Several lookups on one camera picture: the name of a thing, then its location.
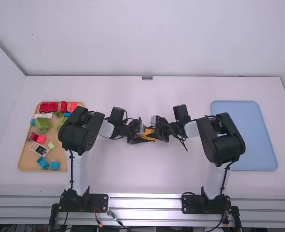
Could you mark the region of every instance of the blue tray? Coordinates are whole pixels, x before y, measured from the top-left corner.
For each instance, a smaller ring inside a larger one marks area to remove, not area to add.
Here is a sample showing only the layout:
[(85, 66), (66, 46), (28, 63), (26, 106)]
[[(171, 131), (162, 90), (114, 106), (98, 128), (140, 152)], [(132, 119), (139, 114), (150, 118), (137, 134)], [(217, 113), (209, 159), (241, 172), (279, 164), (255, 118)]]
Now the blue tray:
[(245, 141), (245, 153), (232, 170), (274, 171), (278, 162), (259, 105), (254, 101), (214, 101), (213, 115), (228, 112)]

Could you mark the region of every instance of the wire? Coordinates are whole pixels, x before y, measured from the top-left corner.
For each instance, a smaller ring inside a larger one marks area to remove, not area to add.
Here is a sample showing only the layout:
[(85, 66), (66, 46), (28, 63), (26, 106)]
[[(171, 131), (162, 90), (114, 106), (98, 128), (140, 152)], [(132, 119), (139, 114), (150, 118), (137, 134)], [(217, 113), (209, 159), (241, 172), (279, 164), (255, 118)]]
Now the wire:
[(230, 166), (236, 161), (231, 161), (229, 165), (226, 166), (225, 168), (225, 173), (224, 173), (224, 179), (223, 179), (223, 183), (222, 183), (222, 186), (221, 186), (221, 191), (220, 191), (220, 194), (222, 195), (223, 193), (223, 190), (225, 189), (224, 188), (224, 185), (225, 185), (225, 181), (226, 181), (226, 177), (227, 177), (227, 172), (228, 170), (230, 169)]
[(130, 229), (126, 228), (126, 227), (123, 225), (123, 223), (120, 222), (120, 221), (118, 221), (118, 224), (119, 224), (120, 226), (122, 226), (125, 230), (127, 230), (128, 232), (131, 232), (132, 228), (130, 228)]
[[(227, 172), (228, 172), (228, 170), (230, 169), (230, 166), (231, 166), (234, 162), (235, 162), (235, 161), (231, 161), (231, 162), (229, 163), (229, 165), (227, 165), (226, 168), (225, 168), (224, 179), (223, 179), (222, 186), (221, 186), (221, 191), (220, 191), (220, 194), (221, 194), (221, 195), (222, 195), (222, 193), (223, 193), (223, 190), (225, 189), (225, 188), (224, 188), (224, 185), (225, 185), (225, 181), (226, 181), (226, 177), (227, 177)], [(211, 232), (211, 231), (215, 230), (216, 228), (218, 228), (218, 227), (220, 226), (220, 224), (221, 224), (222, 221), (223, 221), (224, 214), (225, 214), (225, 209), (224, 209), (224, 211), (223, 211), (223, 213), (222, 213), (221, 220), (220, 220), (219, 224), (217, 224), (214, 228), (212, 228), (211, 230), (209, 230), (209, 231), (207, 231), (207, 232)]]
[(91, 206), (93, 206), (94, 209), (96, 209), (98, 212), (100, 212), (100, 213), (105, 213), (105, 211), (102, 211), (102, 210), (98, 209), (95, 205), (91, 204)]
[[(71, 183), (71, 186), (70, 186), (70, 189), (72, 190), (73, 187), (74, 187), (74, 155), (73, 155), (73, 152), (69, 149), (69, 152), (70, 152), (70, 159), (71, 159), (71, 180), (70, 180), (70, 183)], [(67, 222), (67, 219), (68, 219), (68, 214), (69, 214), (69, 211), (67, 211), (66, 213), (66, 218), (65, 218), (65, 221), (64, 221), (64, 224), (63, 225), (66, 225), (66, 222)]]
[(195, 194), (195, 193), (193, 193), (193, 192), (185, 192), (185, 193), (183, 193), (183, 194), (182, 194), (182, 197), (183, 197), (184, 195), (186, 195), (186, 194), (196, 196), (196, 194)]
[(211, 232), (211, 231), (214, 231), (216, 228), (218, 228), (221, 224), (222, 224), (222, 220), (224, 218), (224, 212), (222, 213), (222, 216), (221, 216), (221, 220), (219, 222), (219, 224), (217, 224), (215, 227), (213, 227), (211, 230), (208, 230), (206, 232)]

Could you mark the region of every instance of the toy car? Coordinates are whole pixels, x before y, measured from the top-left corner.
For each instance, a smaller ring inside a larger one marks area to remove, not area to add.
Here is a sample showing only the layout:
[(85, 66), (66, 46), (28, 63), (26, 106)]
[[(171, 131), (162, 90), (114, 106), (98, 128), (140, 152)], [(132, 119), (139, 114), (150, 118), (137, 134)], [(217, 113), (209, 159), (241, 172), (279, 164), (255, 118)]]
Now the toy car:
[(40, 104), (40, 107), (39, 107), (39, 112), (41, 114), (45, 114), (48, 112), (48, 108), (49, 108), (49, 103), (47, 102), (43, 102)]
[(51, 102), (51, 103), (47, 103), (47, 102), (43, 102), (41, 103), (40, 107), (39, 107), (39, 112), (41, 114), (45, 114), (45, 113), (55, 113), (58, 110), (59, 104), (57, 102)]
[(59, 104), (57, 102), (51, 102), (48, 107), (48, 111), (50, 113), (55, 113), (57, 112), (58, 108), (59, 108)]

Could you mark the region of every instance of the teal toy block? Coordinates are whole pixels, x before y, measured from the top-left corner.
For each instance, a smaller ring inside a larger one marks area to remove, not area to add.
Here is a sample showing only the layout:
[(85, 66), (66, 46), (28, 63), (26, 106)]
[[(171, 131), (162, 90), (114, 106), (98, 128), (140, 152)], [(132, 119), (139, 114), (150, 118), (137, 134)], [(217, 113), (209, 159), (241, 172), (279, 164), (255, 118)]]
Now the teal toy block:
[(51, 169), (58, 171), (60, 169), (60, 162), (52, 162), (51, 163)]
[(36, 126), (36, 119), (35, 119), (35, 118), (32, 118), (32, 119), (30, 120), (30, 124), (31, 124), (33, 127), (35, 127), (35, 126)]
[(39, 159), (37, 159), (37, 163), (41, 166), (43, 170), (46, 170), (50, 166), (49, 162), (44, 157), (40, 157)]

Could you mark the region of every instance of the toy block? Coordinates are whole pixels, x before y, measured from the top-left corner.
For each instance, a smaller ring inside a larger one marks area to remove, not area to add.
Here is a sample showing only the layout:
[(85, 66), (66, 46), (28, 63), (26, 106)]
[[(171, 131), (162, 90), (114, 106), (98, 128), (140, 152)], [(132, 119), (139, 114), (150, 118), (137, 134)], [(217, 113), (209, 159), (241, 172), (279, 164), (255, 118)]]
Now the toy block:
[(61, 111), (62, 113), (67, 112), (67, 102), (61, 101), (61, 103), (60, 103), (60, 111)]
[(41, 156), (46, 156), (50, 149), (47, 149), (46, 147), (40, 145), (39, 143), (33, 142), (30, 145), (30, 150), (32, 150), (33, 152), (36, 152), (37, 154), (41, 155)]
[(39, 135), (38, 136), (37, 143), (44, 144), (45, 141), (46, 141), (46, 137), (45, 136), (43, 136), (43, 135)]
[(64, 117), (69, 117), (71, 113), (65, 112)]
[(62, 123), (60, 123), (57, 127), (56, 127), (56, 133), (58, 133), (60, 131), (60, 128), (62, 127)]
[(64, 124), (67, 119), (68, 119), (67, 117), (63, 117), (63, 118), (60, 120), (60, 122), (61, 122), (62, 124)]
[(48, 118), (36, 118), (36, 127), (40, 130), (46, 130), (52, 128), (51, 120)]
[(30, 133), (30, 137), (28, 138), (28, 140), (32, 140), (32, 141), (36, 142), (37, 139), (38, 139), (38, 137), (39, 137), (38, 134), (36, 134), (36, 133), (34, 133), (34, 132), (31, 132), (31, 133)]
[(35, 126), (36, 126), (36, 119), (35, 119), (35, 118), (32, 118), (32, 119), (30, 120), (30, 124), (31, 124), (33, 127), (35, 127)]
[(54, 115), (57, 117), (57, 118), (61, 118), (63, 117), (63, 113), (61, 111), (57, 111), (56, 113), (54, 113)]
[(49, 132), (49, 129), (39, 130), (39, 134), (46, 134)]
[(37, 163), (41, 166), (43, 170), (47, 169), (50, 165), (49, 162), (42, 156), (37, 159)]
[(52, 142), (48, 143), (47, 146), (49, 147), (50, 150), (54, 148), (54, 144)]
[(72, 103), (70, 104), (69, 112), (72, 113), (72, 112), (75, 110), (75, 108), (76, 108), (77, 106), (78, 106), (78, 103), (77, 103), (77, 102), (72, 102)]
[(34, 119), (38, 118), (38, 117), (46, 117), (51, 119), (53, 116), (52, 113), (42, 113), (42, 114), (34, 114)]
[(48, 108), (50, 113), (55, 113), (59, 108), (59, 104), (57, 102), (51, 102)]
[(43, 103), (40, 104), (39, 112), (40, 112), (41, 114), (47, 113), (47, 112), (48, 112), (48, 108), (49, 108), (49, 103), (43, 102)]
[(60, 169), (60, 162), (52, 162), (51, 169), (54, 171), (58, 171)]

